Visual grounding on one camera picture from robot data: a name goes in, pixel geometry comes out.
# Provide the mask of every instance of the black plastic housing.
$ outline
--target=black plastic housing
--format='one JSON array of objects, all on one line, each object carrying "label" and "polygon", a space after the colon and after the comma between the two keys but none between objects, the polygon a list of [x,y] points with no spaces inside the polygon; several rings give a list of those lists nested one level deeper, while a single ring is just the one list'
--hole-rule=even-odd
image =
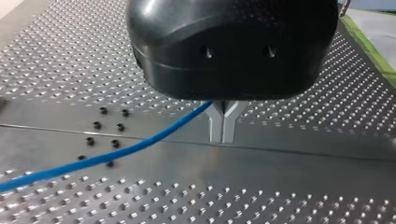
[{"label": "black plastic housing", "polygon": [[335,0],[130,0],[128,32],[145,78],[179,99],[288,98],[317,79]]}]

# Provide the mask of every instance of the green edge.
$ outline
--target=green edge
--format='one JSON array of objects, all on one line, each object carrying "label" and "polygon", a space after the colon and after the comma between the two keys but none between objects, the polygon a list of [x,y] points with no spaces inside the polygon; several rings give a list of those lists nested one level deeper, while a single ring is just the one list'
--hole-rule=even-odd
[{"label": "green edge", "polygon": [[347,31],[353,36],[356,42],[366,52],[370,59],[374,62],[376,68],[381,72],[382,76],[396,88],[396,72],[388,64],[387,60],[376,50],[374,45],[369,39],[361,32],[356,23],[347,15],[342,18],[343,24],[346,26]]}]

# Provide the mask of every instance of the blue cable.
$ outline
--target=blue cable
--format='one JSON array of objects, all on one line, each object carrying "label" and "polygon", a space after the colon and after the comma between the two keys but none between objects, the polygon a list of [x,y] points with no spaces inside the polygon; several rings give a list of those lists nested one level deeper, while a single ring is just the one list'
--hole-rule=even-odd
[{"label": "blue cable", "polygon": [[167,127],[166,129],[162,130],[159,133],[154,134],[149,138],[140,141],[136,145],[125,147],[117,151],[108,152],[102,155],[94,156],[86,160],[75,161],[48,170],[38,171],[30,175],[20,176],[15,179],[3,182],[0,184],[0,193],[21,186],[29,185],[39,180],[50,179],[59,175],[75,172],[104,162],[114,161],[121,157],[131,155],[137,151],[140,151],[146,147],[150,147],[156,144],[157,142],[163,140],[165,137],[169,136],[171,133],[174,133],[176,130],[183,127],[185,124],[189,123],[192,119],[194,119],[199,114],[204,112],[208,107],[210,107],[210,105],[212,105],[212,102],[205,102],[201,104],[199,107],[197,107],[189,114],[185,115],[183,118],[173,123],[171,126]]}]

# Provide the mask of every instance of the metal table surface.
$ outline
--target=metal table surface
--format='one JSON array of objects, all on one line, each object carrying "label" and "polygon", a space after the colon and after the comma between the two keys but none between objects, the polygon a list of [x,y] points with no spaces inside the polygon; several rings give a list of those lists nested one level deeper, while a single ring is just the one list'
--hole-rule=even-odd
[{"label": "metal table surface", "polygon": [[[37,17],[26,4],[11,16],[29,25],[0,43],[2,180],[131,145],[198,106],[144,81],[123,0],[51,1]],[[395,93],[340,22],[317,83],[249,102],[232,145],[209,144],[202,115],[114,164],[2,195],[0,223],[396,222]]]}]

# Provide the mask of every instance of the black nut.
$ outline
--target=black nut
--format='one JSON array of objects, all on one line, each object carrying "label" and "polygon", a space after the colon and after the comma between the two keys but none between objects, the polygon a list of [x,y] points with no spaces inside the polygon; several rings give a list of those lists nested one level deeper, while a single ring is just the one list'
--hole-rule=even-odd
[{"label": "black nut", "polygon": [[94,123],[93,123],[93,128],[96,129],[96,130],[102,129],[102,124],[101,124],[101,122],[99,122],[99,121],[94,122]]},{"label": "black nut", "polygon": [[127,109],[122,109],[121,110],[122,115],[126,118],[129,117],[129,111]]},{"label": "black nut", "polygon": [[99,111],[100,111],[100,113],[103,114],[103,115],[107,114],[107,112],[108,112],[108,111],[107,111],[107,108],[105,108],[105,107],[103,107],[103,106],[99,108]]},{"label": "black nut", "polygon": [[119,148],[120,147],[120,141],[117,139],[114,139],[111,141],[111,145],[113,145],[114,148]]},{"label": "black nut", "polygon": [[78,159],[79,161],[82,161],[82,160],[87,159],[87,157],[86,157],[85,155],[80,155],[80,156],[77,157],[77,159]]},{"label": "black nut", "polygon": [[117,124],[117,130],[119,130],[119,132],[123,132],[125,131],[125,126],[121,123]]},{"label": "black nut", "polygon": [[108,168],[113,168],[114,167],[114,161],[110,161],[110,162],[108,162],[108,163],[106,163],[106,166],[108,167]]},{"label": "black nut", "polygon": [[85,139],[85,141],[87,142],[87,145],[88,146],[93,146],[93,145],[95,145],[95,140],[93,140],[93,138],[92,137],[87,137],[86,139]]}]

